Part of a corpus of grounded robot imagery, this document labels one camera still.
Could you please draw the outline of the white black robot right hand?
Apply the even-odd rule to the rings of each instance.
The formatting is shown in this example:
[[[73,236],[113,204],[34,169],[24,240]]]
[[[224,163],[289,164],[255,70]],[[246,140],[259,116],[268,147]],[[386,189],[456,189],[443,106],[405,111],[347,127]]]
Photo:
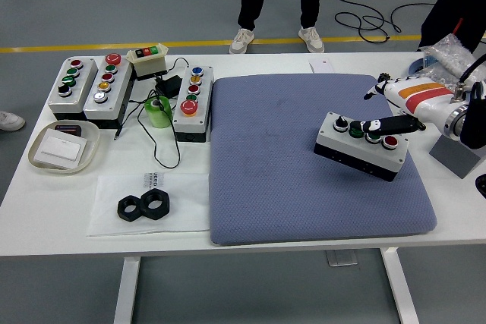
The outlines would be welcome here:
[[[407,134],[424,128],[424,123],[434,124],[444,136],[458,139],[456,129],[459,119],[465,116],[468,103],[453,101],[453,92],[443,84],[428,77],[406,77],[381,80],[364,96],[376,94],[402,111],[401,115],[372,121],[351,121],[350,128],[365,134],[386,136]]]

